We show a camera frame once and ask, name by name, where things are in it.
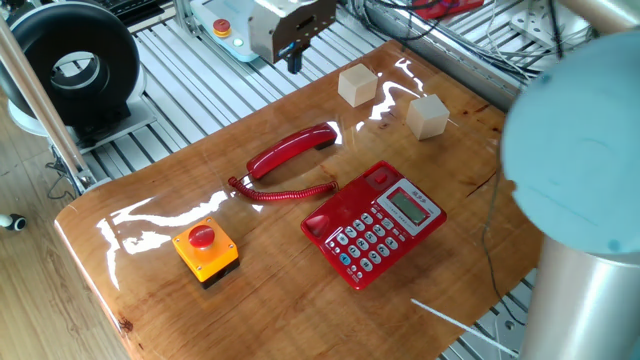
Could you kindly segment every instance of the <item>black circular device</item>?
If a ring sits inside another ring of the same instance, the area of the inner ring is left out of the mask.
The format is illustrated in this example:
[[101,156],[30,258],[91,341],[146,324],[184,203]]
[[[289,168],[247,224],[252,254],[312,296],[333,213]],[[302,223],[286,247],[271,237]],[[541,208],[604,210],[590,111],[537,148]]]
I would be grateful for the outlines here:
[[[27,13],[11,31],[62,121],[81,139],[130,115],[126,100],[138,78],[138,49],[126,26],[109,11],[88,2],[53,3]],[[93,56],[84,69],[67,77],[56,65],[77,52]],[[1,65],[0,86],[14,105],[35,117]]]

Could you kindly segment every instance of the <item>telephone display screen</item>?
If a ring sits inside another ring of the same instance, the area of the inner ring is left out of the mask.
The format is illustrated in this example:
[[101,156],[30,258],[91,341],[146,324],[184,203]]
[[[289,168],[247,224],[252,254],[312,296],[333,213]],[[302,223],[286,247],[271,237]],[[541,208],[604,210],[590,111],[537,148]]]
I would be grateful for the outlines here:
[[409,220],[414,224],[419,224],[427,217],[423,209],[420,209],[403,192],[399,191],[390,199]]

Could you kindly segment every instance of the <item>wooden floor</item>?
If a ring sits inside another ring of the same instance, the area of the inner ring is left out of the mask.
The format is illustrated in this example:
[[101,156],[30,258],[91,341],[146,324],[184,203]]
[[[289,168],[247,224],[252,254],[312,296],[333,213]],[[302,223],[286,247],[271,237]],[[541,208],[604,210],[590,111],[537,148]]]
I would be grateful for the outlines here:
[[[0,94],[0,213],[28,220],[0,228],[0,360],[128,359],[123,346],[53,229],[70,202],[47,199],[57,178],[44,138],[19,129]],[[61,182],[53,195],[64,189]]]

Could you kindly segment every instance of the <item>red telephone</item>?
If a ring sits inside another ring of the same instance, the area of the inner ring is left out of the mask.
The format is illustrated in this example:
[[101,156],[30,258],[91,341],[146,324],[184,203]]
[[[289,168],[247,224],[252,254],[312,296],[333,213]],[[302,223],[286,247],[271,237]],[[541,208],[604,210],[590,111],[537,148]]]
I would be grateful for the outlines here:
[[[275,145],[261,152],[247,163],[249,175],[254,179],[260,179],[278,165],[294,156],[315,147],[316,150],[333,145],[338,134],[328,123],[321,123],[301,130],[295,134],[278,141]],[[301,199],[308,196],[333,191],[338,188],[338,183],[330,183],[314,186],[305,190],[283,191],[265,193],[255,191],[244,186],[235,177],[229,178],[229,185],[236,188],[244,196],[258,201],[273,201],[285,199]]]
[[447,214],[380,161],[302,221],[302,232],[356,290],[440,227]]

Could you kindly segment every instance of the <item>wooden cube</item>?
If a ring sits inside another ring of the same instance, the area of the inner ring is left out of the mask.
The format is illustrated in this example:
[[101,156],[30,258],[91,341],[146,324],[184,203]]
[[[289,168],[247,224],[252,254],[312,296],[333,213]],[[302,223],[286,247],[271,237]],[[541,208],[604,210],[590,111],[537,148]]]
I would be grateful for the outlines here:
[[418,140],[442,134],[448,120],[449,110],[437,95],[416,99],[409,104],[407,126]]
[[340,73],[338,94],[356,107],[376,97],[378,77],[369,69],[358,64]]

